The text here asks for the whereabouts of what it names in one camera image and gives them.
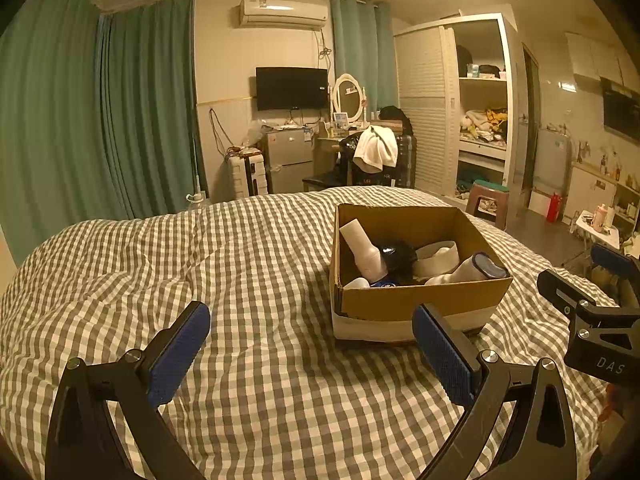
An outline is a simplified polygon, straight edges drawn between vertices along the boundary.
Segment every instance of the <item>checkered bedsheet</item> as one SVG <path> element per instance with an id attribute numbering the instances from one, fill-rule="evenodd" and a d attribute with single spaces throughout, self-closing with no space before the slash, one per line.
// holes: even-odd
<path id="1" fill-rule="evenodd" d="M 35 479 L 66 361 L 113 361 L 145 347 L 197 299 L 212 327 L 174 400 L 161 406 L 203 475 L 414 478 L 462 410 L 412 346 L 337 347 L 328 266 L 334 209 L 443 205 L 415 190 L 358 187 L 269 195 L 133 221 L 87 221 L 25 261 L 0 301 L 0 431 Z M 566 320 L 536 293 L 548 261 L 474 219 L 514 275 L 478 346 L 505 361 L 559 364 L 578 456 L 591 449 L 604 385 L 567 369 Z M 591 283 L 560 273 L 600 304 Z M 151 478 L 111 407 L 137 473 Z M 472 476 L 504 434 L 505 406 Z"/>

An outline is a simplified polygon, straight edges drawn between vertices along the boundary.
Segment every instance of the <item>doorway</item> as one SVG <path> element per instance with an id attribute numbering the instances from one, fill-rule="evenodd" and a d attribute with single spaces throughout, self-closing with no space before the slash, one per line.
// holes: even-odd
<path id="1" fill-rule="evenodd" d="M 522 44 L 524 50 L 524 65 L 527 71 L 527 156 L 522 181 L 521 208 L 529 207 L 529 200 L 533 190 L 533 170 L 536 165 L 536 149 L 538 146 L 538 130 L 540 129 L 540 77 L 538 75 L 538 62 L 531 51 Z"/>

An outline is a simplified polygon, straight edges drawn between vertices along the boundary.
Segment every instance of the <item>cardboard box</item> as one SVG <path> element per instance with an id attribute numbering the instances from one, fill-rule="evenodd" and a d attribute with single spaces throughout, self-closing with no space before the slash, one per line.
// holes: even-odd
<path id="1" fill-rule="evenodd" d="M 415 308 L 431 303 L 459 330 L 482 328 L 494 313 L 513 279 L 446 285 L 411 285 L 343 290 L 361 274 L 340 227 L 358 219 L 374 244 L 404 240 L 414 248 L 453 240 L 460 262 L 483 251 L 498 265 L 501 259 L 467 216 L 455 207 L 370 207 L 340 204 L 335 211 L 330 267 L 332 319 L 338 339 L 412 340 Z"/>

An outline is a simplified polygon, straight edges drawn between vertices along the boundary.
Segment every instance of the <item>green curtain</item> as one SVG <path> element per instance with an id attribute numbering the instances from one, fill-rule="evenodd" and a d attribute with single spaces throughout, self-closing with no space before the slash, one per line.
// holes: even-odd
<path id="1" fill-rule="evenodd" d="M 136 218 L 183 210 L 194 190 L 194 146 L 201 159 L 193 0 L 101 16 L 97 51 L 100 116 L 120 203 Z M 205 189 L 203 172 L 200 179 Z"/>
<path id="2" fill-rule="evenodd" d="M 0 224 L 17 264 L 76 222 L 124 219 L 104 156 L 90 0 L 27 0 L 0 37 Z"/>
<path id="3" fill-rule="evenodd" d="M 349 73 L 364 86 L 369 111 L 398 106 L 396 51 L 388 4 L 331 0 L 335 75 Z"/>

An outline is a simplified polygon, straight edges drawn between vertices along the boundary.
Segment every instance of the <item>black tv screen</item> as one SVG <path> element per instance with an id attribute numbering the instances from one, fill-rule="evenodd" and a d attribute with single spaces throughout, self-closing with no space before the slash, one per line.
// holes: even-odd
<path id="1" fill-rule="evenodd" d="M 640 142 L 640 96 L 608 79 L 602 79 L 604 126 Z"/>
<path id="2" fill-rule="evenodd" d="M 258 110 L 322 110 L 328 107 L 325 68 L 262 66 L 255 69 Z"/>

